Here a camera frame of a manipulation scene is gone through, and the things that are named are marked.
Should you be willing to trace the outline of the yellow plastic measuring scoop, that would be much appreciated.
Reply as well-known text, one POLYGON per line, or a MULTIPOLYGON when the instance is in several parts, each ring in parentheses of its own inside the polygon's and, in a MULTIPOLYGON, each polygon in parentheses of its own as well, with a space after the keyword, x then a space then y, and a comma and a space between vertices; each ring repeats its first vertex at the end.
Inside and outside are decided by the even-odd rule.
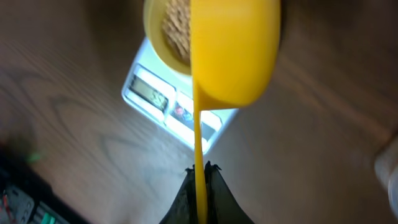
POLYGON ((190 50, 199 223, 208 221, 201 112, 242 108, 265 91, 275 66, 279 0, 192 0, 190 50))

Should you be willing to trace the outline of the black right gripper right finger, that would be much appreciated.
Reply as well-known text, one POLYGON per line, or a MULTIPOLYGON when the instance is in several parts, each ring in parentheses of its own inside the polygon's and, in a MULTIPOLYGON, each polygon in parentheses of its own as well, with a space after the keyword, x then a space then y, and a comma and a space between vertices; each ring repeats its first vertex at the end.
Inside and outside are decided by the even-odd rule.
POLYGON ((208 223, 254 224, 239 206, 231 193, 217 164, 205 164, 205 181, 208 198, 208 223))

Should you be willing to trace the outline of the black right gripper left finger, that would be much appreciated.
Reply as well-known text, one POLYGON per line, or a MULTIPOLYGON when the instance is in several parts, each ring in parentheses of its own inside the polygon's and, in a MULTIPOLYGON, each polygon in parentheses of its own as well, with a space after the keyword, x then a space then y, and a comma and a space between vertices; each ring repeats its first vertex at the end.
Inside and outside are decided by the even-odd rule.
POLYGON ((185 169, 186 176, 160 224, 198 224, 195 189, 195 166, 185 169))

